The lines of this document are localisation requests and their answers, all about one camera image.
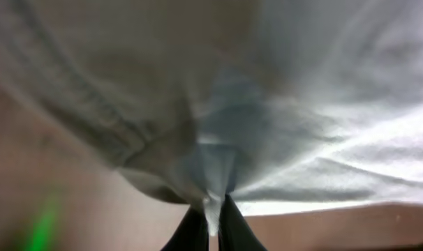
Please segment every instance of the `brown surface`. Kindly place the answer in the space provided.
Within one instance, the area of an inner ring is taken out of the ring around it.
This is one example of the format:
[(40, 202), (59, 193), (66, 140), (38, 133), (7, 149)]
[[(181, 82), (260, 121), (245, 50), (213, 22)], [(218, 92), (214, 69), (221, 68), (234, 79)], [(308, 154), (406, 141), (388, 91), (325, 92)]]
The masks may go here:
[[(53, 250), (160, 250), (186, 206), (145, 197), (76, 141), (0, 91), (0, 250), (23, 245), (54, 188)], [(248, 218), (268, 250), (336, 250), (423, 241), (423, 208), (376, 206)], [(216, 250), (216, 238), (211, 241)]]

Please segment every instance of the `dark object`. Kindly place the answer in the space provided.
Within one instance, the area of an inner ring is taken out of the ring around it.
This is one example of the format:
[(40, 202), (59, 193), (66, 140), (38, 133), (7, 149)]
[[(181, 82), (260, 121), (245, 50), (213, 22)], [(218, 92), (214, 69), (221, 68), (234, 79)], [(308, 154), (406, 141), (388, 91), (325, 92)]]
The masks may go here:
[[(228, 195), (225, 196), (221, 209), (219, 228), (220, 251), (266, 250), (253, 235), (244, 217)], [(209, 238), (205, 216), (190, 208), (162, 251), (205, 251), (208, 249)]]

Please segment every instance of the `fabric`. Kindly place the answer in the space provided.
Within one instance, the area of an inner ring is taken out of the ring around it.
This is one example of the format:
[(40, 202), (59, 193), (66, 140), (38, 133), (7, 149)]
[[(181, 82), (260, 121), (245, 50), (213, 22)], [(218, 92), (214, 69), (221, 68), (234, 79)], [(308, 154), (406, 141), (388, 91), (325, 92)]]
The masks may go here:
[(0, 82), (214, 231), (423, 204), (423, 0), (0, 0)]

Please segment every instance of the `green light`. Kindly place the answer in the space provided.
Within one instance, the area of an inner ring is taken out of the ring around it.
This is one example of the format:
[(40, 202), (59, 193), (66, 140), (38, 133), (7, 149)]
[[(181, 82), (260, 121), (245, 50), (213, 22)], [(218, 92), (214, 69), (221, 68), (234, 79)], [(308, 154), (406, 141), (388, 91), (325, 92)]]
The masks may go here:
[(46, 251), (49, 248), (52, 239), (55, 222), (57, 219), (57, 200), (51, 196), (39, 217), (32, 231), (31, 239), (26, 246), (25, 251)]

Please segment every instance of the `cloth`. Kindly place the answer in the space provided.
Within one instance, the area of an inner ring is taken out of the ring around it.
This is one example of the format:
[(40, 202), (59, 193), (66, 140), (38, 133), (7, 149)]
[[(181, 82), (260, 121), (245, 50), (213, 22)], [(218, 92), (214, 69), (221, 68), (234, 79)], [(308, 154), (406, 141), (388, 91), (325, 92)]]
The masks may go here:
[(423, 204), (423, 0), (0, 0), (0, 83), (211, 225)]

